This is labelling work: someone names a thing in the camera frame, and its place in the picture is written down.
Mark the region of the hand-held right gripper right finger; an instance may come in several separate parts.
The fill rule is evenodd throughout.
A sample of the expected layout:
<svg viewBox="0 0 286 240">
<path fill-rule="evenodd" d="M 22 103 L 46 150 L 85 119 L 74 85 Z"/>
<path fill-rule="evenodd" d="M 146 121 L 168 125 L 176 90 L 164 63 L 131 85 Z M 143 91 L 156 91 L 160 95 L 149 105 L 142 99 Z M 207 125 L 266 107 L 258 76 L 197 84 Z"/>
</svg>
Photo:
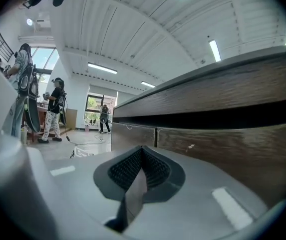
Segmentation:
<svg viewBox="0 0 286 240">
<path fill-rule="evenodd" d="M 252 224 L 267 205 L 217 166 L 162 148 L 152 150 L 184 169 L 185 182 L 168 201 L 145 203 L 124 231 L 136 240 L 216 240 Z"/>
</svg>

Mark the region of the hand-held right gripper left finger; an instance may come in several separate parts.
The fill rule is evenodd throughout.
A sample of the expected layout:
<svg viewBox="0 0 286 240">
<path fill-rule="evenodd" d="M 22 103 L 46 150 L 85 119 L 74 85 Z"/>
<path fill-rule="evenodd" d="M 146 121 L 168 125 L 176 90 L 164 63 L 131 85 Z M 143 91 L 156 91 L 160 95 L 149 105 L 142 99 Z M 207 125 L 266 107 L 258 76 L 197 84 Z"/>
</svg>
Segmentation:
<svg viewBox="0 0 286 240">
<path fill-rule="evenodd" d="M 131 211 L 141 206 L 134 188 L 141 147 L 47 160 L 59 240 L 141 240 Z"/>
</svg>

